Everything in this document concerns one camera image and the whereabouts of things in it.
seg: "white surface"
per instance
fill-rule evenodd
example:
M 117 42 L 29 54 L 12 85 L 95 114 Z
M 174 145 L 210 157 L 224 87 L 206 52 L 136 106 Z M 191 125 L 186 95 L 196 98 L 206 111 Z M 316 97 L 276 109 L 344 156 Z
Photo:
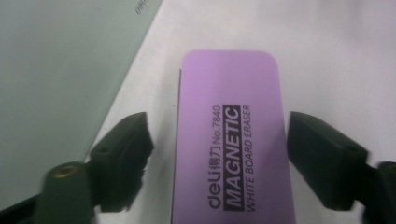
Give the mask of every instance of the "white surface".
M 314 115 L 371 150 L 371 164 L 396 161 L 395 11 L 395 1 L 164 0 L 98 136 L 147 111 L 156 149 L 132 210 L 101 222 L 170 223 L 179 68 L 193 49 L 271 53 L 286 121 Z M 298 223 L 360 223 L 360 206 L 326 210 L 291 172 Z

